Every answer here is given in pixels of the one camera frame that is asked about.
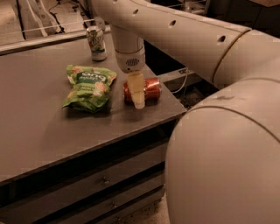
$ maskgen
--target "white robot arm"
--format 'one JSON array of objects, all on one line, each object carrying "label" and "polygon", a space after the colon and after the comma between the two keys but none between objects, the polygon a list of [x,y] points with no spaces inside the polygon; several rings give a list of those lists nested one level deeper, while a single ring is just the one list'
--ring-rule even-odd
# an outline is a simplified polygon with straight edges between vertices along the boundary
[{"label": "white robot arm", "polygon": [[[171,224],[280,223],[280,40],[144,0],[92,4],[115,30],[146,39],[221,89],[171,136]],[[128,42],[112,35],[116,50]]]}]

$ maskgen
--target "brown box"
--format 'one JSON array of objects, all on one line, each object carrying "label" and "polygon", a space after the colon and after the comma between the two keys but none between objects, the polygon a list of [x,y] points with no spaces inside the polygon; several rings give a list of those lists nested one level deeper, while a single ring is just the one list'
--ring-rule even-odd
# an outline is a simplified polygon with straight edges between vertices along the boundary
[{"label": "brown box", "polygon": [[280,0],[249,0],[251,2],[261,4],[266,7],[271,7],[280,4]]}]

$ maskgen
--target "green chip bag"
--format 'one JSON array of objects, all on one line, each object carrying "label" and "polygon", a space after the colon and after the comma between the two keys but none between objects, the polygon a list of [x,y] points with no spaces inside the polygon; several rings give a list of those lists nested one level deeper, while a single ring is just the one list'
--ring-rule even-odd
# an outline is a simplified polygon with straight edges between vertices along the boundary
[{"label": "green chip bag", "polygon": [[68,65],[66,73],[73,88],[63,101],[63,108],[95,113],[108,101],[115,72],[103,67]]}]

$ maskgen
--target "soda can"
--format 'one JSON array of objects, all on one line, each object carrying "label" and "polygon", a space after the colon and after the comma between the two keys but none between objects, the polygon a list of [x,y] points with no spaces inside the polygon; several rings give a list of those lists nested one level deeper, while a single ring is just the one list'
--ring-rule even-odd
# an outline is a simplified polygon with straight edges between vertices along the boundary
[{"label": "soda can", "polygon": [[[132,102],[131,93],[129,90],[128,83],[123,83],[123,96],[126,102]],[[158,99],[161,95],[161,85],[158,78],[144,79],[144,94],[145,100]]]},{"label": "soda can", "polygon": [[107,58],[104,35],[97,25],[87,28],[87,41],[91,50],[92,60],[101,61]]}]

